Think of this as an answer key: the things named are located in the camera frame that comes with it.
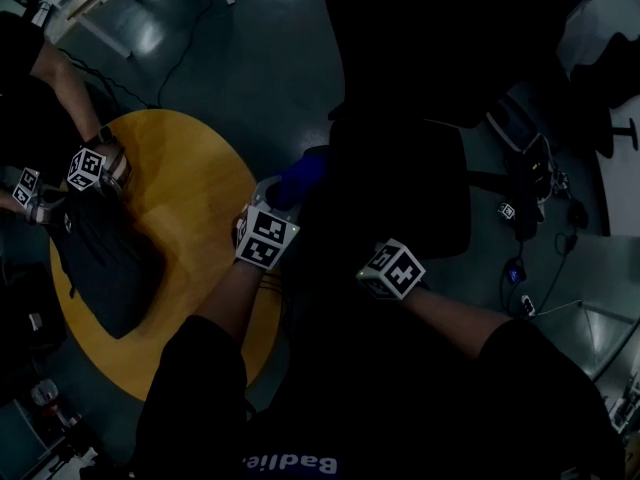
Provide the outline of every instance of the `black sleeve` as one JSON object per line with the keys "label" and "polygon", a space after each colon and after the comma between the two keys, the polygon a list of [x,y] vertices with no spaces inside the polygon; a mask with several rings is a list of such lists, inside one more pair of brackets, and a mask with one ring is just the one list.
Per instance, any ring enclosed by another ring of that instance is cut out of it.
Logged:
{"label": "black sleeve", "polygon": [[42,29],[9,12],[0,12],[0,30],[7,38],[0,48],[0,88],[27,76],[44,44]]}
{"label": "black sleeve", "polygon": [[591,380],[533,325],[498,328],[478,361],[484,425],[505,462],[547,478],[572,467],[624,478],[624,450]]}
{"label": "black sleeve", "polygon": [[239,476],[246,383],[238,343],[189,317],[165,346],[138,422],[136,478]]}

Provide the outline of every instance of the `chair backrest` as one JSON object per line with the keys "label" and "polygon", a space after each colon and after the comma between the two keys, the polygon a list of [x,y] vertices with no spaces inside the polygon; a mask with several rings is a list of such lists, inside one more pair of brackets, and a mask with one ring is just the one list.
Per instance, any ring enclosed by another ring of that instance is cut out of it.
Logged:
{"label": "chair backrest", "polygon": [[343,116],[476,126],[555,49],[567,0],[325,0],[345,75]]}

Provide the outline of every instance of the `dark floor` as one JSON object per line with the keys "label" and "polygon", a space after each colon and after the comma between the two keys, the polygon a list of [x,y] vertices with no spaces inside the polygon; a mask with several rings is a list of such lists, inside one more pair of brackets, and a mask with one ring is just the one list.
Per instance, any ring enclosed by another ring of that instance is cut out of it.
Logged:
{"label": "dark floor", "polygon": [[[207,3],[110,0],[92,11],[97,21],[132,47],[134,57],[129,60],[81,27],[72,29],[58,46],[126,84],[145,101],[156,103],[158,87],[186,45],[195,16]],[[527,91],[522,86],[512,93],[526,104]],[[131,109],[143,108],[121,91],[118,97]],[[224,0],[213,0],[192,49],[165,88],[162,104],[218,131],[260,179],[285,168],[307,148],[327,143],[327,112],[342,97],[341,63],[323,0],[237,0],[232,7]],[[462,134],[470,169],[503,171],[500,145],[485,124]],[[591,221],[547,307],[584,298],[637,317],[640,276],[635,265],[640,241],[601,237],[593,173],[569,155],[560,154],[557,161],[570,174],[574,194],[585,203]],[[428,262],[426,279],[440,293],[498,309],[499,275],[505,261],[517,253],[517,243],[496,216],[500,196],[472,189],[471,202],[468,252]],[[516,293],[518,297],[526,290],[539,300],[546,292],[560,262],[555,235],[569,231],[566,212],[566,202],[551,200],[547,205],[547,222],[525,245],[529,281]],[[16,238],[25,233],[29,240]],[[46,235],[37,228],[14,226],[12,236],[9,249],[15,249],[16,257],[38,258],[46,251]],[[584,314],[574,310],[558,311],[537,323],[588,372],[624,332],[624,326],[597,315],[588,324]],[[286,345],[280,345],[268,371],[249,394],[258,408],[268,403],[286,369]],[[102,376],[72,336],[47,368],[103,439],[107,451],[116,461],[125,462],[132,451],[141,403]]]}

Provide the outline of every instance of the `black backpack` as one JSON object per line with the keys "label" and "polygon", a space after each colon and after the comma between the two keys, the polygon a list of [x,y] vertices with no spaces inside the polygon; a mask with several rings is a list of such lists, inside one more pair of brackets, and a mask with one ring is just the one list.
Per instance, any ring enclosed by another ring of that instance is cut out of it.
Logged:
{"label": "black backpack", "polygon": [[122,204],[93,189],[70,189],[57,225],[47,226],[72,294],[119,339],[135,329],[162,281],[164,258],[134,229]]}

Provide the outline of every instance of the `round wooden table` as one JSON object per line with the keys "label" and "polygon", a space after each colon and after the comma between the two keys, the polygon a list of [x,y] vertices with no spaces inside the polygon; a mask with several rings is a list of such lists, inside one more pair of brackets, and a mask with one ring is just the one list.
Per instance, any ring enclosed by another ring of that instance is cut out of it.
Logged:
{"label": "round wooden table", "polygon": [[[51,267],[62,311],[84,352],[112,382],[145,400],[165,344],[231,265],[231,221],[255,182],[220,135],[187,115],[142,110],[110,127],[133,166],[125,204],[167,261],[155,301],[140,326],[116,340],[78,293],[69,297],[53,242]],[[249,384],[269,358],[280,310],[278,293],[259,290],[242,347]]]}

